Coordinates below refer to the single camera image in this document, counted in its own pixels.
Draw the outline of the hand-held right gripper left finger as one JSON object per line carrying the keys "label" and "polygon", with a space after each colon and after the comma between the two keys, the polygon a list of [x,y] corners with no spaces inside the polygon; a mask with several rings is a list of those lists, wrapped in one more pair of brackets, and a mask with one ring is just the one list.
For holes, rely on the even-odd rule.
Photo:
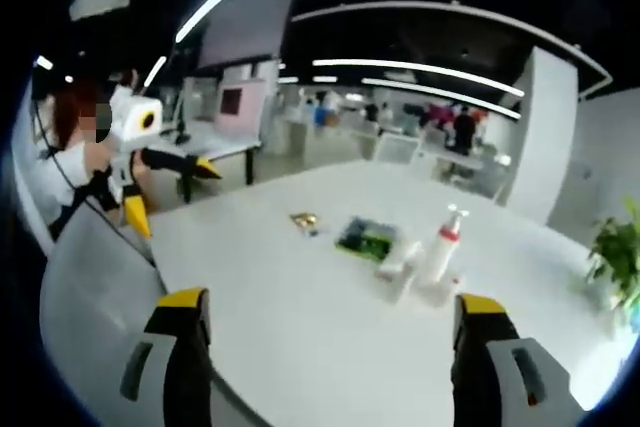
{"label": "hand-held right gripper left finger", "polygon": [[147,321],[121,377],[119,393],[135,426],[211,426],[213,369],[209,292],[165,295]]}

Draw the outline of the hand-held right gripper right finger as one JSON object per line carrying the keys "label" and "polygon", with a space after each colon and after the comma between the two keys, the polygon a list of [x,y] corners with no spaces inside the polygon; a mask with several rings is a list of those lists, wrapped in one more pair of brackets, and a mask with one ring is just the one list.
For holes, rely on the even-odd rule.
{"label": "hand-held right gripper right finger", "polygon": [[564,367],[519,336],[489,297],[455,298],[451,382],[456,426],[576,426],[584,410]]}

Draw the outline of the person's left hand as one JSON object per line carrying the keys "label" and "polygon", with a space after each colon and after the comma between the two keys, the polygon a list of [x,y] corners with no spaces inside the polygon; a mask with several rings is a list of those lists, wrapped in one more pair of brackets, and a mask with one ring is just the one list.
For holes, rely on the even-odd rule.
{"label": "person's left hand", "polygon": [[111,165],[113,150],[106,142],[87,146],[87,161],[92,171],[106,172]]}

